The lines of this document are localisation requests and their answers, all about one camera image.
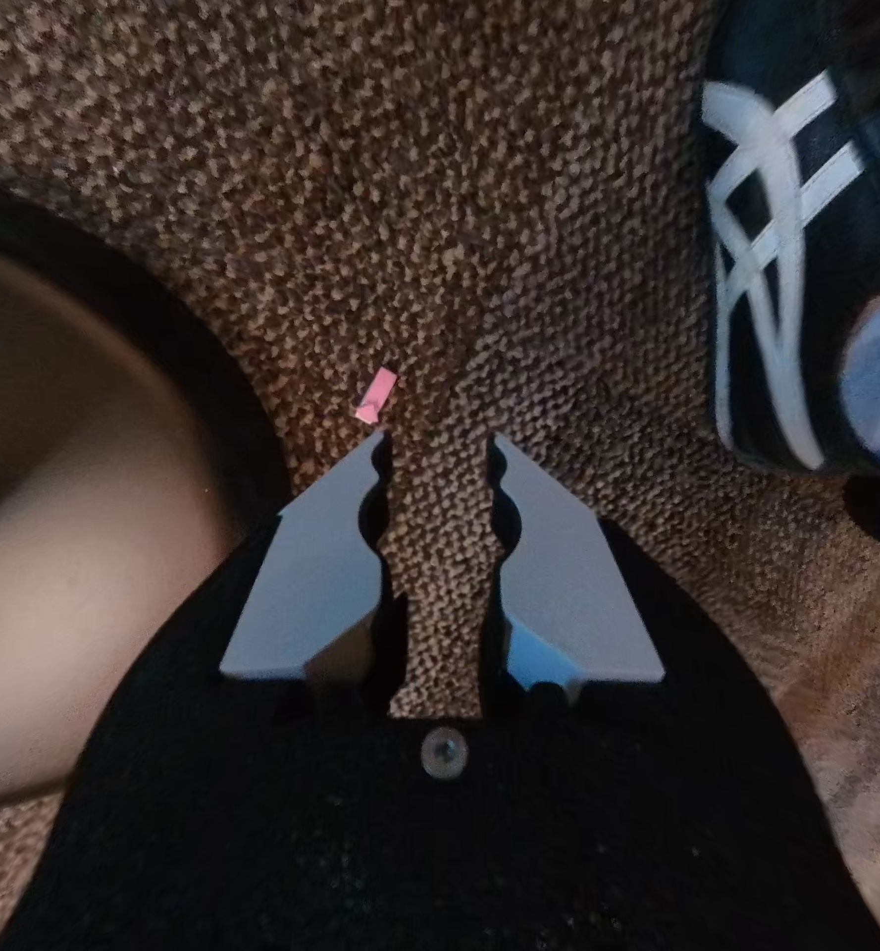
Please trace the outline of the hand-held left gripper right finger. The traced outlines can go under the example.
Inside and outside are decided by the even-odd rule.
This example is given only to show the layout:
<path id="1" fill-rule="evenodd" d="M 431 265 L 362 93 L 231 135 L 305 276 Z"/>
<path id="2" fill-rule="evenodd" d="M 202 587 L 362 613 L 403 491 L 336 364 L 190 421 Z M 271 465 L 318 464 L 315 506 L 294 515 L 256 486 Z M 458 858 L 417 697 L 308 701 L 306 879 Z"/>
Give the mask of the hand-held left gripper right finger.
<path id="1" fill-rule="evenodd" d="M 595 686 L 657 687 L 665 668 L 600 518 L 503 434 L 487 443 L 501 547 L 481 633 L 481 705 L 521 712 L 537 687 L 574 708 Z"/>

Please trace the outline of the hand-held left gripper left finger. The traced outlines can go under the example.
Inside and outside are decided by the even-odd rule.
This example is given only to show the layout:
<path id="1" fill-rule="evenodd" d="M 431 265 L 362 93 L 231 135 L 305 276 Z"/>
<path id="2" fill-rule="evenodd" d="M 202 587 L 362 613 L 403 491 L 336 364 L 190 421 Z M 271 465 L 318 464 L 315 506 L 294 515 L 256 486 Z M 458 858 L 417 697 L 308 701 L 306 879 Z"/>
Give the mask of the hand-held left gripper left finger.
<path id="1" fill-rule="evenodd" d="M 391 473 L 391 437 L 376 431 L 280 512 L 223 676 L 352 691 L 386 715 L 410 645 L 410 602 L 379 549 Z"/>

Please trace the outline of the small pink lego brick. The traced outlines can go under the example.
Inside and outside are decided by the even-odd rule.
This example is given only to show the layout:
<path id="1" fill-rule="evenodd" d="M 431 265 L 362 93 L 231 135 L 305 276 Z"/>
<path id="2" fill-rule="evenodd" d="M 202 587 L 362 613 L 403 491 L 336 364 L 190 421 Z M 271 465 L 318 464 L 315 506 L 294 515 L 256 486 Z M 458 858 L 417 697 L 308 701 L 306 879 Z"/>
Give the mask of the small pink lego brick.
<path id="1" fill-rule="evenodd" d="M 394 371 L 383 365 L 379 367 L 354 408 L 353 417 L 368 426 L 379 425 L 381 414 L 386 408 L 397 380 L 398 375 Z"/>

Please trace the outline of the beige rounded object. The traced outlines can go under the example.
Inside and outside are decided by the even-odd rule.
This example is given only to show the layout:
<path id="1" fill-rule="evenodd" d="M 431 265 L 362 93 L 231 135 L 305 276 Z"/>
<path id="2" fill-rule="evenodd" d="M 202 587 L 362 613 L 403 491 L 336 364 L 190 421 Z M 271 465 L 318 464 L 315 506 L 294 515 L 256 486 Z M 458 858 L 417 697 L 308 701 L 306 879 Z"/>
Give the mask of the beige rounded object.
<path id="1" fill-rule="evenodd" d="M 122 676 L 239 538 L 186 398 L 0 254 L 0 803 L 66 780 Z"/>

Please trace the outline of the black sneaker with white stripes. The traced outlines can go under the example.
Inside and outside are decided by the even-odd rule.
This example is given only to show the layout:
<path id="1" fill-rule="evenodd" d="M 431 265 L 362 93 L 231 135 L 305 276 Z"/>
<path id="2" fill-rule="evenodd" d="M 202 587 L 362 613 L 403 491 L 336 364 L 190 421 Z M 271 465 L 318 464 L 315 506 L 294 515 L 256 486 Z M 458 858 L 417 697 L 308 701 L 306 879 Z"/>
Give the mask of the black sneaker with white stripes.
<path id="1" fill-rule="evenodd" d="M 880 2 L 723 2 L 699 128 L 720 441 L 761 468 L 880 477 L 839 393 L 880 295 Z"/>

